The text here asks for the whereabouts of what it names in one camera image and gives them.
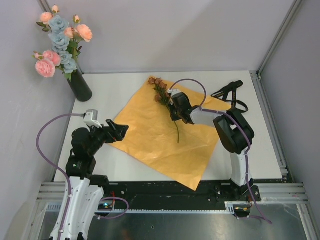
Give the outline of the brown dried flower stem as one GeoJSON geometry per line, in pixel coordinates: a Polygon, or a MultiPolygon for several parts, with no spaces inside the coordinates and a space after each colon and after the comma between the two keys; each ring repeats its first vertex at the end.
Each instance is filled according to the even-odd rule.
{"type": "Polygon", "coordinates": [[[154,100],[161,104],[162,106],[164,106],[169,113],[169,119],[171,120],[171,122],[174,123],[175,129],[177,131],[177,143],[180,142],[180,131],[179,131],[179,127],[176,123],[176,120],[172,120],[172,113],[171,113],[171,109],[170,109],[170,100],[171,97],[168,94],[167,90],[168,90],[168,85],[164,82],[164,80],[160,77],[154,77],[154,76],[150,76],[147,79],[147,83],[149,85],[151,85],[155,91],[155,97],[154,100]]]}

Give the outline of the orange wrapping paper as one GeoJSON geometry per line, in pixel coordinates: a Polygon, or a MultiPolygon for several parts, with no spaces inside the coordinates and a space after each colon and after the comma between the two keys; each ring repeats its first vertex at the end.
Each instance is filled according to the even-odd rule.
{"type": "Polygon", "coordinates": [[[173,122],[155,101],[145,76],[114,75],[108,111],[129,126],[123,141],[111,145],[106,170],[113,181],[169,181],[195,190],[201,180],[231,177],[230,154],[217,131],[205,125],[173,122]]]}

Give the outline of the black ribbon gold lettering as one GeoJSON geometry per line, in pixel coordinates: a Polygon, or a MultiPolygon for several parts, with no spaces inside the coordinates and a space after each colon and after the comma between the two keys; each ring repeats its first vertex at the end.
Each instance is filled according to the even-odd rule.
{"type": "Polygon", "coordinates": [[[241,113],[247,113],[249,107],[243,101],[237,99],[237,89],[243,85],[244,83],[241,80],[232,81],[210,96],[223,102],[231,103],[231,106],[238,109],[241,113]]]}

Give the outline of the pink rose stem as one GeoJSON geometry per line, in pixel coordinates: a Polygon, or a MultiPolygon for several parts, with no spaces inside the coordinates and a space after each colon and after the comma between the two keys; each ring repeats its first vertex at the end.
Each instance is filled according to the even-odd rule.
{"type": "Polygon", "coordinates": [[[44,78],[52,78],[56,69],[63,71],[61,57],[53,50],[46,50],[43,53],[34,51],[33,58],[37,60],[35,70],[44,78]]]}

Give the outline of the light pink carnation stem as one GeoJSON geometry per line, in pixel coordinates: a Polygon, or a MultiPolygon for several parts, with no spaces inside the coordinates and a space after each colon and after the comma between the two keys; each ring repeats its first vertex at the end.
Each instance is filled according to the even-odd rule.
{"type": "Polygon", "coordinates": [[[72,41],[74,42],[73,56],[75,61],[78,61],[78,57],[81,53],[82,46],[79,46],[81,42],[89,43],[93,38],[92,30],[86,25],[81,23],[80,17],[76,14],[72,17],[73,26],[71,27],[72,41]]]}

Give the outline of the blue flower stem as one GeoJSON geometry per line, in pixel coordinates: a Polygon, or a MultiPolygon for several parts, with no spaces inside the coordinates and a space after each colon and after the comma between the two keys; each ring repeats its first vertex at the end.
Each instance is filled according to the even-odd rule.
{"type": "Polygon", "coordinates": [[[73,56],[74,43],[64,33],[55,34],[51,32],[48,36],[52,43],[52,50],[61,57],[63,73],[71,75],[78,69],[73,56]]]}

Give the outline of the peach rose stem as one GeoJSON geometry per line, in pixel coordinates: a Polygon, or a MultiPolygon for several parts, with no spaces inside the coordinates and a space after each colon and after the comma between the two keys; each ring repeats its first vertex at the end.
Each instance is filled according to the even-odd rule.
{"type": "Polygon", "coordinates": [[[42,27],[43,32],[52,32],[54,34],[64,33],[69,39],[74,38],[73,29],[69,22],[58,15],[60,8],[55,4],[51,12],[44,12],[40,15],[36,24],[42,27]]]}

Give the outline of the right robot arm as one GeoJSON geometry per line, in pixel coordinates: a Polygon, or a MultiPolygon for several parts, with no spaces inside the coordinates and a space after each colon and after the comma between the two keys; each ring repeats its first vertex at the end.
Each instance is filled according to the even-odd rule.
{"type": "Polygon", "coordinates": [[[188,96],[178,89],[166,91],[169,96],[169,111],[173,121],[185,124],[204,125],[215,128],[225,150],[230,153],[231,178],[229,194],[242,201],[253,184],[249,170],[248,152],[255,133],[241,111],[231,107],[227,111],[191,106],[188,96]]]}

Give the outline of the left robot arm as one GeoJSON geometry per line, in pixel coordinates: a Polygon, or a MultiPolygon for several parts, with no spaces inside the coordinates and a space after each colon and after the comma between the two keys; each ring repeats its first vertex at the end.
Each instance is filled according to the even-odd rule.
{"type": "Polygon", "coordinates": [[[100,200],[110,196],[109,179],[94,175],[95,154],[104,144],[122,141],[129,129],[106,120],[107,125],[87,122],[87,127],[73,131],[72,149],[66,164],[67,183],[52,240],[86,240],[100,200]]]}

